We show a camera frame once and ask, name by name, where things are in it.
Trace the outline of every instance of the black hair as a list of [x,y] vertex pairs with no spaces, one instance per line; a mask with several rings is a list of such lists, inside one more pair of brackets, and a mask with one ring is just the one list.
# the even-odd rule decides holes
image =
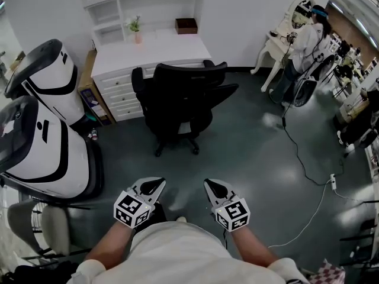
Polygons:
[[[327,15],[327,12],[325,11],[325,9],[321,7],[320,5],[315,5],[313,9],[324,12]],[[318,23],[321,23],[322,26],[324,26],[323,37],[326,38],[326,36],[332,32],[332,26],[329,24],[327,17],[316,14],[316,20]]]

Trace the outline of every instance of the blue headband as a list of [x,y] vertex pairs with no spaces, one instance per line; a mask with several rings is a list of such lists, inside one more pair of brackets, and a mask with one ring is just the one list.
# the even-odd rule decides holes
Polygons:
[[326,17],[327,18],[327,13],[323,12],[323,11],[319,11],[318,9],[314,9],[312,8],[312,12],[315,13],[315,14],[318,14],[320,16],[323,16],[323,17]]

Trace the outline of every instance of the brown wall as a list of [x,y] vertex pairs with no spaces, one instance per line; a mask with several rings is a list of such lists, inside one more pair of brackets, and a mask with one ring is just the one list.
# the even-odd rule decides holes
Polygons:
[[339,34],[341,39],[352,44],[354,48],[361,48],[361,60],[364,64],[364,69],[366,69],[374,57],[379,59],[379,51],[349,19],[329,4],[326,7],[326,11],[329,13],[329,22],[333,31]]

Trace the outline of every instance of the chair seat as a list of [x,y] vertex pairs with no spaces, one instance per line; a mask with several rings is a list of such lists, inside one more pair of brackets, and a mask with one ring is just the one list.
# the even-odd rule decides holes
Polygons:
[[42,210],[41,227],[47,245],[56,254],[70,254],[70,234],[66,213],[63,209],[46,206]]

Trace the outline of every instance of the white cable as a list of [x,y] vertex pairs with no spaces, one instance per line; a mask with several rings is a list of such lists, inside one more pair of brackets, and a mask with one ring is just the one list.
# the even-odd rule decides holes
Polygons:
[[357,199],[349,198],[348,196],[341,196],[340,194],[337,193],[336,190],[334,190],[334,193],[335,193],[338,197],[343,198],[343,199],[352,200],[352,201],[357,201],[357,202],[362,202],[362,203],[364,202],[363,200],[357,200]]
[[322,203],[322,200],[324,198],[324,194],[325,194],[325,189],[326,189],[327,185],[324,185],[324,189],[322,191],[322,196],[321,196],[321,200],[319,202],[319,205],[317,206],[317,209],[316,211],[314,212],[314,214],[312,215],[312,217],[310,218],[308,224],[302,229],[302,231],[300,231],[300,233],[295,237],[293,238],[291,241],[285,243],[285,244],[280,244],[280,245],[272,245],[272,246],[269,246],[268,248],[271,248],[271,247],[281,247],[281,246],[286,246],[286,245],[289,245],[290,243],[292,243],[293,241],[295,241],[297,238],[299,238],[299,236],[301,236],[301,234],[304,232],[304,230],[306,230],[306,228],[310,225],[310,223],[312,222],[314,216],[317,214],[317,212],[319,211],[320,209],[320,206],[321,206],[321,203]]

